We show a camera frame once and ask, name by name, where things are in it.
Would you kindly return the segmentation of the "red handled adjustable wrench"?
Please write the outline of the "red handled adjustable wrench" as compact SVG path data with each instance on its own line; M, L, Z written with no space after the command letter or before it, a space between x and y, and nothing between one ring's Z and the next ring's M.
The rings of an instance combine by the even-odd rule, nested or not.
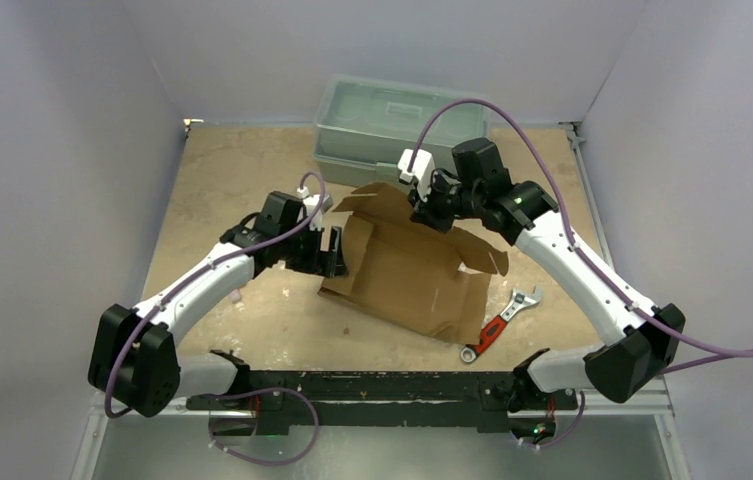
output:
M475 362L484 354L502 334L509 322L521 311L533 308L541 302L543 291L535 286L529 293L514 288L503 310L490 319L480 330L475 344L466 344L460 351L459 358L465 364Z

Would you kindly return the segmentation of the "black metal base rail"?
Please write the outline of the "black metal base rail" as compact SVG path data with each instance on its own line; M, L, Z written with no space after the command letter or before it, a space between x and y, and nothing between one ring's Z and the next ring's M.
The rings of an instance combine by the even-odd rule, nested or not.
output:
M260 435L285 435L292 426L313 424L531 434L530 420L578 408L574 393L522 393L523 384L510 372L254 370L235 390L257 391L257 397L193 396L186 406L214 413L243 410Z

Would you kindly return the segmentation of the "brown cardboard box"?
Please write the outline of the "brown cardboard box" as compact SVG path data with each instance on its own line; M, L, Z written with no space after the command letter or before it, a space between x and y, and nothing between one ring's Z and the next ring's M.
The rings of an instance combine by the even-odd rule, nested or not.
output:
M478 340L491 278L507 274L507 253L459 227L442 234L412 222L405 193L389 184L362 186L335 210L348 216L348 273L325 279L321 296L447 343Z

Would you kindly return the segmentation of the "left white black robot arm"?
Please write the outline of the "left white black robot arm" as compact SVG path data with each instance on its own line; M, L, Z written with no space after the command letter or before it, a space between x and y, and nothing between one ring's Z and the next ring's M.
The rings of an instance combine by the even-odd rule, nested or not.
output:
M212 395L224 408L249 399L249 366L212 350L180 357L177 347L218 303L263 271L285 268L324 278L343 277L341 228L325 229L329 194L273 191L262 209L226 230L211 251L161 292L132 306L114 304L101 315L88 383L127 408L152 417L171 400Z

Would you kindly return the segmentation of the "translucent green plastic toolbox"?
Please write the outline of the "translucent green plastic toolbox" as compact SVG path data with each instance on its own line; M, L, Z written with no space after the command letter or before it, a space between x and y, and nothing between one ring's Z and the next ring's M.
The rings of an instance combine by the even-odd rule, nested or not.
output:
M365 77L333 76L316 117L314 158L325 181L398 186L394 170L442 107L483 96L461 90Z

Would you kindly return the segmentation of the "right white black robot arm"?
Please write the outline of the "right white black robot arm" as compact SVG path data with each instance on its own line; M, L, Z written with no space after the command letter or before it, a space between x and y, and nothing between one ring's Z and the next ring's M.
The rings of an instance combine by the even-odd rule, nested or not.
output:
M628 401L674 360L685 317L630 287L564 224L564 209L540 185L513 182L497 146L486 138L452 150L455 171L438 169L426 151L405 150L398 178L410 186L411 219L441 233L459 219L478 219L541 266L582 310L601 342L542 349L513 371L511 410L536 407L553 392L593 389Z

